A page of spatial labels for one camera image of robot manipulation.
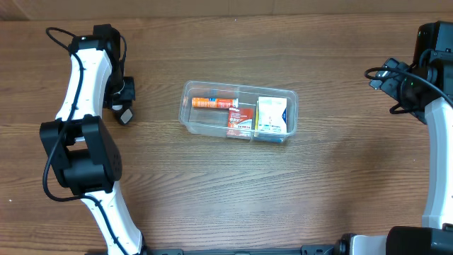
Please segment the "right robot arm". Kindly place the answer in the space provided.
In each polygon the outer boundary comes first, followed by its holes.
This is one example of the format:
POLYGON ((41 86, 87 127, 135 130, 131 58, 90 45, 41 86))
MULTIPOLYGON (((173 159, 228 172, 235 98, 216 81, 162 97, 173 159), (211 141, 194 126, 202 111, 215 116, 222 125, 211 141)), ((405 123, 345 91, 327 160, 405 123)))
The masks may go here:
POLYGON ((410 114, 428 127, 428 196, 420 227, 392 227, 385 235, 344 234, 323 254, 452 253, 452 23, 418 29, 411 64, 389 58, 365 71, 369 85, 396 100, 390 113, 410 114))

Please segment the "clear plastic container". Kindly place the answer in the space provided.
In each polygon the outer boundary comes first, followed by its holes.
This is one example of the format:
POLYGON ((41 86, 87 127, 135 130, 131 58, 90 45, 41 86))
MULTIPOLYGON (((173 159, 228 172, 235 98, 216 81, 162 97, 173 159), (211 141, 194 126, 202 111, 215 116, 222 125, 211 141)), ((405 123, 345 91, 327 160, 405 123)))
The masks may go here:
POLYGON ((179 121, 193 134, 282 143, 297 130, 298 103, 290 90, 189 81, 179 121))

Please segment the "dark brown medicine bottle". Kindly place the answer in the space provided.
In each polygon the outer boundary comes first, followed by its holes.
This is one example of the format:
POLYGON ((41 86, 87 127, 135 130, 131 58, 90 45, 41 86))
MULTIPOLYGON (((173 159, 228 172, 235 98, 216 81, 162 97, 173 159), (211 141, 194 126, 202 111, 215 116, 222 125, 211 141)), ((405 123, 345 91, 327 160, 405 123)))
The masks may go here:
POLYGON ((121 125, 127 125, 134 117, 130 104, 113 106, 112 112, 116 121, 121 125))

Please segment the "blue VapoDrops box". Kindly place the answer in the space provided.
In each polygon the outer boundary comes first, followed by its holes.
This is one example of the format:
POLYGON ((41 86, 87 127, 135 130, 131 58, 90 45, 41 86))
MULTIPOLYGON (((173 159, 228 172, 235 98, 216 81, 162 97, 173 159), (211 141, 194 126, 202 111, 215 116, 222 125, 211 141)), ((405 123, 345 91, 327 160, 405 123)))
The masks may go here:
POLYGON ((254 137, 258 141, 284 142, 287 133, 287 109, 278 106, 259 106, 254 130, 254 137))

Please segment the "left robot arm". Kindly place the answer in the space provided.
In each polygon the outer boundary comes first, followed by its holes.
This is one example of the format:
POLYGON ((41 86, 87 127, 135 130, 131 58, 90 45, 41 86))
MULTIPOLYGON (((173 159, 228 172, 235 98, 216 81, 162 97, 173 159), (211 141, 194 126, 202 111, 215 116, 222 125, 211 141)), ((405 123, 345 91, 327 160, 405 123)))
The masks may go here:
POLYGON ((105 126, 103 109, 121 125, 134 113, 134 79, 125 76, 127 43, 110 24, 72 35, 63 47, 71 59, 67 93, 56 117, 40 126, 47 154, 42 187, 57 202, 80 200, 93 215, 107 254, 147 254, 122 196, 120 150, 105 126))

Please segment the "red small box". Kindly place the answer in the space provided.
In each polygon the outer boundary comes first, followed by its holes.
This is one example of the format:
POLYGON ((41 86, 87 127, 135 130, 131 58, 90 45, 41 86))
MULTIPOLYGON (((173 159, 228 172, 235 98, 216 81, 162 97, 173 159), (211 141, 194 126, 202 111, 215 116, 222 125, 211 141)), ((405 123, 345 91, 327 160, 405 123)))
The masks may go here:
POLYGON ((227 137, 249 139, 251 137, 254 110, 252 108, 230 108, 227 137))

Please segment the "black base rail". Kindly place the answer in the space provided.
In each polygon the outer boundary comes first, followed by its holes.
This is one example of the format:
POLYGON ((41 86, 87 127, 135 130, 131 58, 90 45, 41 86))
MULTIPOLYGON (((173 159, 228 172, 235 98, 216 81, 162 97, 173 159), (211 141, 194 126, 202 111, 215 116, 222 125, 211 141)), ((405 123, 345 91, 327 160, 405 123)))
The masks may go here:
POLYGON ((300 248, 268 248, 268 249, 212 249, 184 251, 182 249, 147 249, 144 255, 348 255, 349 247, 345 242, 337 244, 310 244, 300 248))

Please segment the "white small box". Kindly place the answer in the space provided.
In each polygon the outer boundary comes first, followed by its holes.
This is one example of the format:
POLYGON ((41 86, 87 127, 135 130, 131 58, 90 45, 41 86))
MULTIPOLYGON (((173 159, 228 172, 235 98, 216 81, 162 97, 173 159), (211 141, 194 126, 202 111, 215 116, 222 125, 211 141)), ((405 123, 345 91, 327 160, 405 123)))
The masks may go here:
POLYGON ((287 99, 258 98, 256 130, 282 134, 287 132, 287 99))

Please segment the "orange tablet tube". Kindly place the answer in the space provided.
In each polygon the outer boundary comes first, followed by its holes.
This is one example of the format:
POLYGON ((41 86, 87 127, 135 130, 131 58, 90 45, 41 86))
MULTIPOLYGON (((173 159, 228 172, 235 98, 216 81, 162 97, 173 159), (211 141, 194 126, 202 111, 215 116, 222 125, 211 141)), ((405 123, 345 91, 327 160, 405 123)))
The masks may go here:
POLYGON ((237 108, 239 100, 237 98, 192 98, 192 107, 195 108, 237 108))

